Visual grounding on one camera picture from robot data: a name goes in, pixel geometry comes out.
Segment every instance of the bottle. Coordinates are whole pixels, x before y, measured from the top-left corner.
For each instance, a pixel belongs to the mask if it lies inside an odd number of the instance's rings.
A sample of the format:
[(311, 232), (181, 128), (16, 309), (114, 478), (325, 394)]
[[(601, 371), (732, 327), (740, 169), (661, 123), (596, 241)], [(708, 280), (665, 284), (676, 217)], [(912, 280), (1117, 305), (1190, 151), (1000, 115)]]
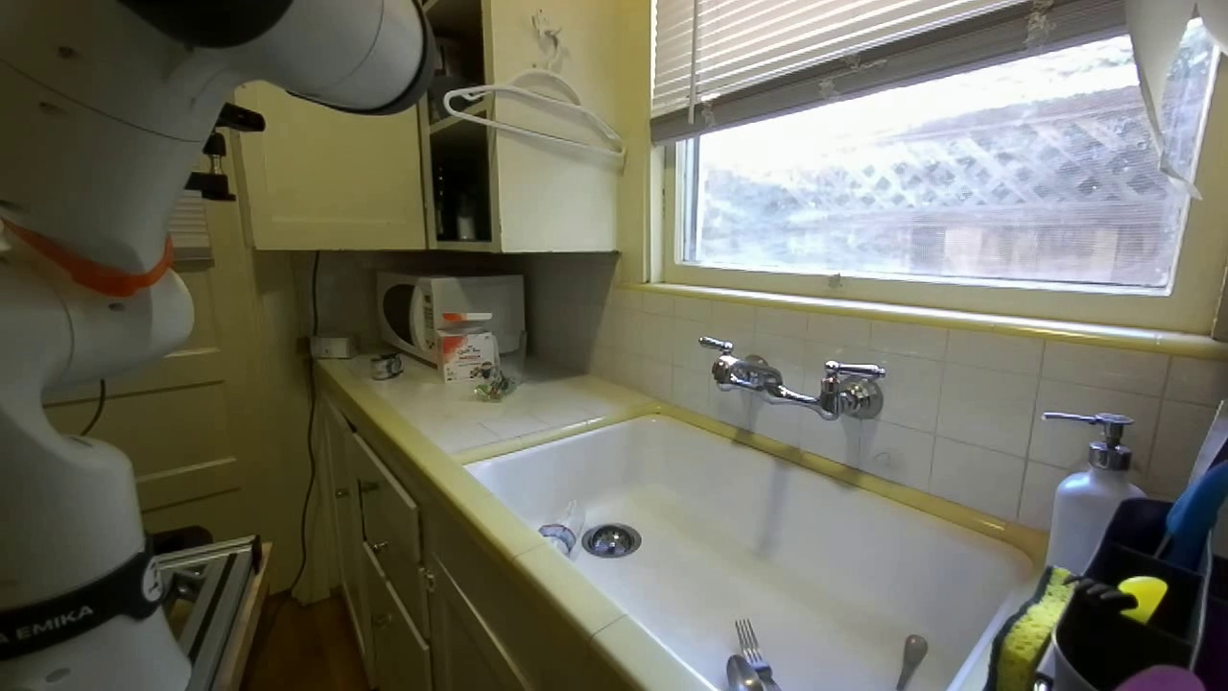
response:
[(462, 398), (504, 398), (499, 341), (493, 311), (448, 311), (439, 336), (445, 392)]
[(1102, 428), (1104, 438), (1089, 442), (1089, 469), (1070, 472), (1053, 494), (1049, 565), (1084, 577), (1102, 548), (1102, 536), (1122, 498), (1145, 494), (1130, 480), (1132, 455), (1126, 451), (1126, 414), (1070, 414), (1049, 411), (1049, 421)]

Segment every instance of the upper cabinet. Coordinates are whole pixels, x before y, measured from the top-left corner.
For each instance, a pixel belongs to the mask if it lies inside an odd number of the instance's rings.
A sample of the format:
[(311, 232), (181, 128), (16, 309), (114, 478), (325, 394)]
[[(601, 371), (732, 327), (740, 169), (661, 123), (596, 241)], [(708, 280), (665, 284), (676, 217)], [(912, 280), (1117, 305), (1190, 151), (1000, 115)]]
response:
[(259, 248), (427, 248), (418, 108), (347, 115), (251, 85), (265, 115), (239, 135), (242, 202)]
[[(421, 128), (429, 248), (615, 248), (618, 4), (435, 0), (427, 21), (440, 55)], [(485, 100), (448, 112), (448, 87)]]

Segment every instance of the yellow countertop edge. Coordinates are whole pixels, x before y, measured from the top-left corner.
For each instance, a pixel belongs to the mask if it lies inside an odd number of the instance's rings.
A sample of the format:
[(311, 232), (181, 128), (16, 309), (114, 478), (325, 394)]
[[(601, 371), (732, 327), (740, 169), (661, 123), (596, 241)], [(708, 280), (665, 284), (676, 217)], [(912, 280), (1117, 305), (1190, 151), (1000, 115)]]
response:
[(1172, 355), (1172, 357), (1228, 361), (1228, 341), (1213, 341), (1205, 336), (1177, 336), (1177, 332), (1132, 332), (1132, 327), (1053, 324), (1053, 319), (977, 316), (977, 311), (856, 305), (856, 301), (806, 301), (806, 295), (692, 289), (692, 284), (627, 284), (627, 289), (642, 291), (642, 295), (770, 305), (770, 309), (796, 309), (796, 311), (858, 316), (858, 319), (880, 319), (880, 324), (921, 324), (921, 327), (954, 327), (954, 332), (1055, 339), (1055, 341), (1084, 341), (1084, 344), (1110, 344), (1110, 350), (1145, 350), (1145, 355)]
[(1000, 543), (1029, 557), (1038, 568), (1043, 565), (1043, 534), (1013, 521), (985, 520), (977, 510), (954, 506), (949, 498), (867, 478), (851, 463), (838, 463), (815, 455), (801, 455), (796, 447), (779, 447), (770, 438), (740, 433), (727, 421), (692, 414), (682, 406), (667, 406), (655, 398), (645, 398), (630, 387), (605, 385), (599, 378), (585, 378), (590, 387), (605, 387), (609, 394), (627, 394), (627, 411), (609, 420), (575, 421), (553, 433), (530, 433), (507, 447), (485, 447), (472, 455), (445, 455), (427, 433), (418, 433), (402, 414), (397, 414), (393, 402), (383, 402), (351, 365), (321, 361), (321, 387), (343, 394), (343, 406), (352, 406), (372, 421), (372, 429), (397, 447), (398, 455), (418, 461), (418, 472), (485, 534), (493, 548), (507, 557), (527, 581), (541, 585), (541, 593), (553, 598), (553, 606), (585, 630), (609, 659), (618, 659), (638, 684), (670, 680), (676, 689), (693, 684), (700, 676), (676, 659), (650, 630), (642, 630), (630, 616), (622, 616), (596, 585), (587, 585), (578, 574), (571, 574), (509, 506), (504, 506), (481, 480), (470, 478), (464, 463), (544, 447), (558, 438), (571, 438), (578, 429), (615, 428), (642, 414), (667, 414), (687, 428), (710, 429), (716, 438), (728, 438), (736, 447), (760, 451), (777, 461), (821, 472), (843, 488), (858, 488), (873, 494), (882, 494), (890, 503), (912, 506), (921, 513), (933, 513), (939, 521), (965, 527), (971, 534), (984, 534), (989, 543)]

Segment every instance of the soap dispenser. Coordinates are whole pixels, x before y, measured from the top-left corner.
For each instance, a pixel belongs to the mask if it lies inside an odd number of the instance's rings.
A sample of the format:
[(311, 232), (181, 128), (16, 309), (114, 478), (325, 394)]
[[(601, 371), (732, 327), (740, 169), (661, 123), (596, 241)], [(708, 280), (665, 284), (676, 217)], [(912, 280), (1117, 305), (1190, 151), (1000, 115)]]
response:
[(1117, 503), (1145, 494), (1130, 480), (1132, 455), (1122, 442), (1132, 420), (1110, 411), (1043, 411), (1043, 420), (1104, 429), (1102, 442), (1089, 442), (1089, 463), (1084, 472), (1070, 472), (1053, 494), (1049, 565), (1084, 577), (1114, 521)]

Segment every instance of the sink basin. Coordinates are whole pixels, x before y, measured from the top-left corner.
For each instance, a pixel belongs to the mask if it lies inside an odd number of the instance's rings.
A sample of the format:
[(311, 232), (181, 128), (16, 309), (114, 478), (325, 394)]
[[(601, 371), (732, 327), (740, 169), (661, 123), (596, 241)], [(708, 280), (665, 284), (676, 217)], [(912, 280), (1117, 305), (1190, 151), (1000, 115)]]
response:
[[(911, 689), (953, 689), (1000, 603), (1038, 581), (1000, 543), (665, 414), (470, 469), (710, 689), (727, 689), (736, 618), (754, 618), (779, 689), (893, 689), (911, 634), (930, 640)], [(642, 547), (587, 552), (585, 534), (609, 521)]]

